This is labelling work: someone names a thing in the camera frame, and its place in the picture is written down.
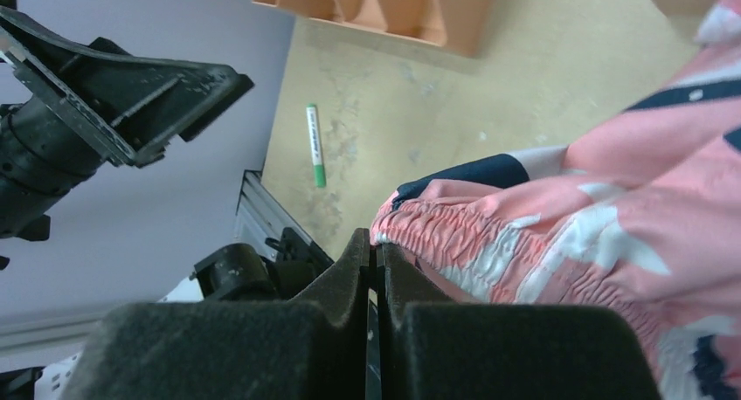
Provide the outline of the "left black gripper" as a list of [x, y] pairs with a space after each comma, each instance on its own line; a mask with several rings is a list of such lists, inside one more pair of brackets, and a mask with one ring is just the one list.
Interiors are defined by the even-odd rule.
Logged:
[[227, 65], [136, 57], [106, 38], [83, 45], [23, 12], [1, 9], [1, 56], [31, 98], [3, 116], [35, 123], [37, 143], [86, 144], [115, 166], [158, 162], [192, 141], [254, 86]]

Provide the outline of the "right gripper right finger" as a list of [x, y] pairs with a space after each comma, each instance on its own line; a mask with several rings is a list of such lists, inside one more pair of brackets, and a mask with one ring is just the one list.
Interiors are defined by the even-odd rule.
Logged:
[[376, 250], [386, 399], [656, 399], [636, 336], [602, 307], [459, 303]]

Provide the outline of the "pink shark print shorts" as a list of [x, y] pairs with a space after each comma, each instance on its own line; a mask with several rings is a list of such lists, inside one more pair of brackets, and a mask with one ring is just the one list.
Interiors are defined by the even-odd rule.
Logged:
[[370, 228], [457, 300], [608, 307], [662, 397], [740, 396], [740, 0], [656, 93], [567, 146], [401, 184]]

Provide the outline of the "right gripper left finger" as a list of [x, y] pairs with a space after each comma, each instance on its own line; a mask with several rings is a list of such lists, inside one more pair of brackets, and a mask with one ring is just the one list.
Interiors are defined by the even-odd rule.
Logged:
[[64, 399], [362, 399], [370, 237], [291, 300], [115, 309], [88, 339]]

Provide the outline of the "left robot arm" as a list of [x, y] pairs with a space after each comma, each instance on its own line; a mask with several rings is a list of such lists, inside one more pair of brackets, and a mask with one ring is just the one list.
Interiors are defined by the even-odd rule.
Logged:
[[49, 238], [49, 209], [101, 165], [159, 162], [174, 137], [195, 139], [253, 87], [227, 65], [79, 44], [8, 7], [1, 57], [31, 92], [1, 107], [1, 235], [31, 242]]

